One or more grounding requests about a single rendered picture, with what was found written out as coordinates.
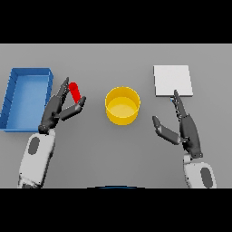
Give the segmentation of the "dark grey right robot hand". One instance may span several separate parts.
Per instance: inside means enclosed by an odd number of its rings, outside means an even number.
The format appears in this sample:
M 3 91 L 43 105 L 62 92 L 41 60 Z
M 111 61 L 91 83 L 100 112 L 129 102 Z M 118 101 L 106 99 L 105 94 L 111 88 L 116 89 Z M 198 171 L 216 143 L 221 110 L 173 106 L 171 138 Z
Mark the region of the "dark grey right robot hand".
M 177 90 L 175 90 L 170 97 L 170 101 L 174 104 L 176 109 L 176 115 L 179 120 L 179 133 L 162 125 L 157 116 L 152 116 L 152 122 L 157 135 L 173 145 L 182 144 L 183 150 L 185 150 L 192 159 L 202 158 L 203 153 L 201 151 L 197 126 L 190 114 L 186 113 L 184 104 Z

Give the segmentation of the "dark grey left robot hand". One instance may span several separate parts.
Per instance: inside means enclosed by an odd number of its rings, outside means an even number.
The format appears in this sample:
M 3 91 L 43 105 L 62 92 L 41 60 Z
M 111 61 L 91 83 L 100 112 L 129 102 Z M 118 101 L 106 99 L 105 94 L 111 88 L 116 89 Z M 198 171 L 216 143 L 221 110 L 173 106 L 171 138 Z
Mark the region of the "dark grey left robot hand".
M 85 96 L 82 96 L 77 103 L 63 110 L 63 104 L 68 93 L 70 93 L 69 83 L 69 78 L 66 78 L 59 91 L 53 95 L 46 104 L 43 117 L 38 126 L 40 134 L 48 135 L 49 131 L 54 129 L 59 121 L 66 121 L 82 111 L 86 101 Z

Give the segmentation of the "red beaker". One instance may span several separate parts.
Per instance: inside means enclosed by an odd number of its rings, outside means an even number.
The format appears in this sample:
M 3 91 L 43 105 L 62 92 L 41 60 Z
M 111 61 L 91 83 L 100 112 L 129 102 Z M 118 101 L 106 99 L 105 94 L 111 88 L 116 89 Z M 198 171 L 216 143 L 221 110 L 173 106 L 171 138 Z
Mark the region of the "red beaker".
M 72 95 L 74 102 L 77 103 L 82 97 L 78 88 L 78 84 L 76 82 L 70 82 L 69 91 Z

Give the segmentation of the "pale square measuring scale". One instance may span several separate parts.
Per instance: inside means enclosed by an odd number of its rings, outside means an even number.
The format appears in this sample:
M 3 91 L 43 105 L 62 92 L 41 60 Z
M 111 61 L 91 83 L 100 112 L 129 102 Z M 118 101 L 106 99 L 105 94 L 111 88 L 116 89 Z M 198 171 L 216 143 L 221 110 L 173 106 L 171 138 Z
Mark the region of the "pale square measuring scale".
M 153 76 L 157 97 L 170 97 L 175 90 L 178 91 L 179 96 L 193 96 L 187 65 L 154 65 Z

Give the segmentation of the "yellow bowl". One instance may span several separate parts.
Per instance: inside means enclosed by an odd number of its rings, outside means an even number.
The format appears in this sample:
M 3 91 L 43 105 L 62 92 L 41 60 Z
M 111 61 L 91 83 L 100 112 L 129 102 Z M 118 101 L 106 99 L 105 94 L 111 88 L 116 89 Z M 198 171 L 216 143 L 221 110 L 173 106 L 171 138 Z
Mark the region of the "yellow bowl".
M 140 110 L 140 96 L 131 87 L 115 87 L 105 97 L 105 113 L 110 122 L 125 126 L 133 123 Z

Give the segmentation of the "blue tray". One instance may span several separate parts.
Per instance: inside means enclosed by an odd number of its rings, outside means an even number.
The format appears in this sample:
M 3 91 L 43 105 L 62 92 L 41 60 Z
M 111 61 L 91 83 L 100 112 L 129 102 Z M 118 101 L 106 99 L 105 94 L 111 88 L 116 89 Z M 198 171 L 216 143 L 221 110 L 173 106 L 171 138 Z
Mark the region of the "blue tray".
M 0 131 L 37 132 L 52 88 L 50 68 L 12 68 L 0 111 Z

